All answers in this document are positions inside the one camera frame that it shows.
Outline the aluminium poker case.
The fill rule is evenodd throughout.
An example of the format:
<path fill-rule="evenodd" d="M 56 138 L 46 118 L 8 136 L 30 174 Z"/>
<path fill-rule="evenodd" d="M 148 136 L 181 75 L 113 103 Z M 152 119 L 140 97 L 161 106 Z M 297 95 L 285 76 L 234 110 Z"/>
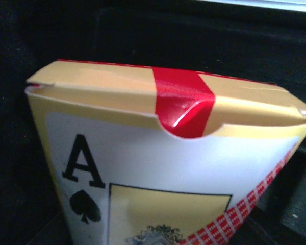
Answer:
<path fill-rule="evenodd" d="M 306 13 L 203 1 L 0 1 L 0 244 L 70 244 L 24 93 L 57 60 L 271 82 L 306 103 Z"/>

